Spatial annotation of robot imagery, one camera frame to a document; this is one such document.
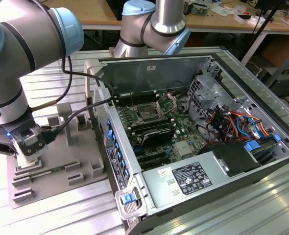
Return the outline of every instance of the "white label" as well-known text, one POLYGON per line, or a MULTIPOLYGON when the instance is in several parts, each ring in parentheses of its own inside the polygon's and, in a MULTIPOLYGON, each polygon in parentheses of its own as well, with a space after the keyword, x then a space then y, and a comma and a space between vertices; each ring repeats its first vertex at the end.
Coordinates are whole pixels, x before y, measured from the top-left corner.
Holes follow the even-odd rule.
POLYGON ((146 67, 146 70, 147 71, 152 71, 152 70, 155 70, 155 68, 156 68, 155 65, 154 66, 148 66, 148 67, 146 67))
POLYGON ((170 167, 164 168, 164 169, 158 170, 158 172, 160 174, 160 177, 165 177, 165 176, 172 174, 172 168, 170 167))
POLYGON ((206 179, 206 180, 203 181, 203 183, 205 184, 205 183, 207 183, 209 181, 210 181, 209 179, 206 179))

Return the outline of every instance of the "robotic arm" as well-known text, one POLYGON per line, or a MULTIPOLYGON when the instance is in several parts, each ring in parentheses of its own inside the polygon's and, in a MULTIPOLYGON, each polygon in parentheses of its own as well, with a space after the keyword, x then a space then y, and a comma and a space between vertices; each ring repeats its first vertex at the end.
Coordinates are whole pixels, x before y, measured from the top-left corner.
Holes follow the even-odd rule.
POLYGON ((44 154, 50 140, 35 123, 19 78, 69 56, 84 43, 80 21, 70 10, 48 12, 65 45, 47 15, 32 2, 0 1, 0 152, 14 150, 27 162, 44 154))
MULTIPOLYGON (((154 12, 155 5, 150 2, 128 1, 114 56, 146 55, 146 44, 165 55, 178 53, 190 34, 183 6, 184 0, 157 0, 154 12)), ((0 152, 16 153, 26 162, 37 161, 74 116, 113 99, 114 88, 103 81, 112 97, 78 110, 54 134, 35 123, 19 78, 59 59, 65 61, 83 43, 82 26, 70 10, 51 8, 47 12, 35 0, 0 0, 0 152)), ((99 80, 90 74, 69 74, 99 80)))

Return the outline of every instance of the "blue wire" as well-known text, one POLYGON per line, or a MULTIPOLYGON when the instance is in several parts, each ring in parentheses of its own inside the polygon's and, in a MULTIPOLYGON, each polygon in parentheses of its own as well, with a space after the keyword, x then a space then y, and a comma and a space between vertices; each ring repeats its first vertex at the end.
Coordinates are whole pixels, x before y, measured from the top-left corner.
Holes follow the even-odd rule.
POLYGON ((241 128, 240 128, 239 119, 240 119, 241 117, 245 117, 245 118, 247 118, 248 120, 250 120, 250 121, 252 122, 254 128, 256 129, 256 131, 257 131, 257 133, 259 134, 260 137, 264 137, 264 136, 265 136, 262 132, 259 131, 259 129, 258 129, 255 121, 254 121, 251 117, 248 117, 248 116, 246 116, 246 115, 243 115, 243 116, 238 117, 238 119, 237 119, 237 121, 236 121, 237 128, 238 128, 238 130, 239 130, 242 134, 244 134, 245 136, 249 137, 249 139, 251 140, 251 137, 250 137, 247 133, 243 132, 243 131, 241 130, 241 128))
POLYGON ((240 125, 239 125, 239 119, 240 119, 241 117, 242 117, 242 116, 240 116, 239 118, 237 118, 237 121, 236 121, 237 129, 239 130, 240 133, 242 133, 243 135, 247 136, 247 137, 251 140, 251 137, 250 137, 247 133, 245 133, 245 132, 243 132, 243 131, 241 130, 241 127, 240 127, 240 125))

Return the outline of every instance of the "wire bundle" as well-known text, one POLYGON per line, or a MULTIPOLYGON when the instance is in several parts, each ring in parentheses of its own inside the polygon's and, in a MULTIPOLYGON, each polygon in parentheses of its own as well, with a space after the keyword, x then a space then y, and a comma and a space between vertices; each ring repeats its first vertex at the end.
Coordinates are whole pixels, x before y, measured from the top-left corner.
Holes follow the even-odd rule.
POLYGON ((227 123, 227 126, 223 126, 220 129, 220 135, 218 135, 222 141, 227 141, 231 139, 239 140, 239 141, 248 141, 255 139, 252 137, 250 133, 245 131, 245 127, 249 125, 248 121, 254 126, 255 131, 258 133, 260 138, 267 137, 269 134, 263 127, 261 120, 257 117, 254 117, 250 114, 243 114, 237 111, 228 111, 228 115, 223 115, 224 111, 214 112, 214 114, 207 120, 208 124, 215 122, 214 118, 221 116, 224 118, 224 122, 227 123))

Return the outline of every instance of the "black cable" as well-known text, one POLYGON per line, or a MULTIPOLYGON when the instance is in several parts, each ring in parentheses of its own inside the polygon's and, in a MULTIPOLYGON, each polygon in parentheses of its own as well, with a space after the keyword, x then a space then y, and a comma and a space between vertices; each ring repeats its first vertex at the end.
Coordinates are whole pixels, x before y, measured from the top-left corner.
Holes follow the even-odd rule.
POLYGON ((100 77, 98 76, 95 76, 95 75, 92 75, 92 74, 88 74, 88 73, 83 73, 83 72, 73 72, 72 70, 72 60, 71 58, 68 56, 68 60, 69 60, 69 63, 70 63, 70 71, 67 71, 65 70, 65 61, 66 61, 66 49, 65 49, 65 42, 64 42, 64 39, 61 35, 61 32, 59 30, 59 28, 57 27, 57 25, 55 24, 55 21, 54 19, 52 18, 52 16, 50 15, 50 13, 48 12, 48 10, 43 6, 41 5, 41 3, 38 1, 38 0, 31 0, 34 4, 36 4, 44 13, 45 15, 47 16, 47 18, 50 20, 52 26, 54 27, 55 29, 55 32, 59 38, 59 41, 60 41, 60 47, 61 47, 61 50, 62 50, 62 65, 61 65, 61 69, 62 69, 62 72, 65 73, 65 74, 69 74, 70 76, 72 75, 79 75, 79 76, 86 76, 86 77, 89 77, 89 78, 94 78, 95 80, 97 81, 100 81, 100 82, 103 82, 105 85, 108 86, 108 88, 110 88, 110 90, 112 91, 112 94, 111 94, 111 97, 110 98, 107 98, 103 101, 100 101, 100 102, 97 102, 97 103, 94 103, 94 104, 91 104, 91 105, 88 105, 78 111, 76 111, 75 113, 73 113, 65 122, 62 126, 60 126, 55 132, 55 134, 57 135, 58 133, 60 133, 66 126, 67 124, 74 118, 76 117, 78 114, 88 110, 88 109, 91 109, 95 106, 98 106, 98 105, 102 105, 102 104, 105 104, 111 100, 113 100, 114 98, 114 94, 115 94, 115 90, 114 90, 114 87, 111 86, 108 82, 102 80, 100 77))
POLYGON ((255 8, 255 6, 253 6, 253 5, 249 4, 250 2, 247 2, 247 3, 248 3, 248 5, 249 5, 249 6, 251 6, 251 7, 255 8))
POLYGON ((171 82, 171 84, 169 85, 169 89, 170 89, 170 87, 171 87, 172 85, 174 85, 176 82, 178 82, 178 83, 181 84, 183 87, 185 87, 185 85, 184 85, 181 81, 176 80, 176 81, 172 81, 172 82, 171 82))
MULTIPOLYGON (((55 24, 55 21, 52 18, 52 16, 50 15, 50 13, 48 12, 48 8, 46 6, 42 5, 42 3, 40 3, 38 0, 30 0, 30 1, 32 1, 35 5, 37 5, 43 11, 43 13, 47 16, 47 18, 50 20, 52 26, 55 29, 55 32, 56 32, 56 34, 57 34, 57 36, 59 38, 59 41, 60 41, 60 47, 61 47, 61 51, 62 51, 61 70, 62 70, 63 73, 65 73, 66 49, 65 49, 65 42, 64 42, 64 39, 63 39, 63 37, 62 37, 62 35, 60 33, 60 30, 57 27, 57 25, 55 24)), ((48 103, 45 103, 45 104, 39 105, 37 107, 31 108, 31 110, 34 112, 34 111, 37 111, 37 110, 40 110, 40 109, 43 109, 43 108, 46 108, 46 107, 49 107, 51 105, 56 104, 58 101, 60 101, 61 99, 63 99, 66 96, 66 94, 69 91, 71 85, 72 85, 72 73, 70 74, 69 84, 67 85, 67 88, 66 88, 65 92, 57 100, 53 100, 53 101, 50 101, 48 103)))
POLYGON ((258 32, 254 35, 254 38, 252 40, 252 43, 248 44, 248 46, 246 47, 245 50, 243 50, 243 52, 241 53, 239 60, 241 61, 245 55, 247 54, 247 52, 250 50, 250 48, 252 47, 252 45, 254 44, 254 42, 257 40, 257 38, 260 36, 260 34, 262 33, 262 31, 264 30, 264 28, 266 27, 266 25, 268 24, 268 22, 272 19, 272 17, 274 16, 275 12, 277 11, 277 9, 280 7, 280 5, 284 2, 285 0, 278 0, 278 2, 276 3, 276 5, 274 6, 274 8, 272 9, 271 13, 269 14, 269 16, 266 18, 266 20, 264 21, 264 23, 262 24, 262 26, 259 28, 258 32))
POLYGON ((256 26, 254 27, 254 30, 252 31, 252 35, 254 35, 254 32, 256 31, 256 28, 258 27, 258 24, 259 24, 259 22, 260 22, 261 16, 262 16, 262 11, 261 11, 261 13, 260 13, 260 15, 259 15, 258 22, 257 22, 256 26))
POLYGON ((107 103, 107 102, 110 102, 110 101, 113 100, 113 98, 114 98, 114 94, 115 94, 114 87, 111 86, 108 82, 102 80, 100 77, 94 76, 94 75, 92 75, 92 74, 83 73, 83 72, 72 72, 72 73, 73 73, 74 75, 86 76, 86 77, 94 78, 94 79, 97 80, 97 81, 103 82, 105 85, 107 85, 107 86, 110 88, 110 90, 112 91, 112 95, 111 95, 110 98, 107 98, 107 99, 105 99, 105 100, 103 100, 103 101, 100 101, 100 102, 97 102, 97 103, 88 105, 88 106, 86 106, 86 107, 84 107, 84 108, 76 111, 76 112, 73 113, 72 115, 70 115, 70 117, 63 123, 63 125, 61 125, 61 126, 57 129, 57 131, 55 131, 56 134, 60 133, 60 132, 67 126, 67 124, 68 124, 74 117, 76 117, 78 114, 80 114, 80 113, 82 113, 82 112, 84 112, 84 111, 86 111, 86 110, 88 110, 88 109, 91 109, 91 108, 93 108, 93 107, 95 107, 95 106, 98 106, 98 105, 101 105, 101 104, 105 104, 105 103, 107 103))

